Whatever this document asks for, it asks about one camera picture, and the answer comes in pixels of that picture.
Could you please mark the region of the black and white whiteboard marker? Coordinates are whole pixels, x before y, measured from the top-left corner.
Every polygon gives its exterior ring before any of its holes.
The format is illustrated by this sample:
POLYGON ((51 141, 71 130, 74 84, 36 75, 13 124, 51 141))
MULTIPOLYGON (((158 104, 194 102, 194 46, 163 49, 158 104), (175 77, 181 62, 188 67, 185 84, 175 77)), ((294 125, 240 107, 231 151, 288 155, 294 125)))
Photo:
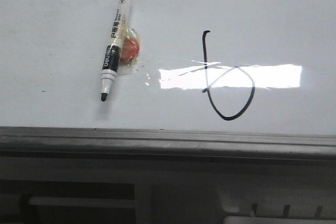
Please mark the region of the black and white whiteboard marker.
POLYGON ((129 27, 132 0, 118 0, 101 71, 101 101, 105 101, 115 82, 119 65, 131 67, 137 61, 140 42, 129 27))

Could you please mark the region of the white whiteboard with grey frame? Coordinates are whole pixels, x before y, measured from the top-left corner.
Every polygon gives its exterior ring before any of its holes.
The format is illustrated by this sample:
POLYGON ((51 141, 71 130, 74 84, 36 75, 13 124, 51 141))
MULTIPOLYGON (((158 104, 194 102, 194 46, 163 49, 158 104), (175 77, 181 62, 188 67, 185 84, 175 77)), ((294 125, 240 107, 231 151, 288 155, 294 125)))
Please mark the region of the white whiteboard with grey frame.
POLYGON ((335 0, 1 0, 1 149, 335 160, 335 0))

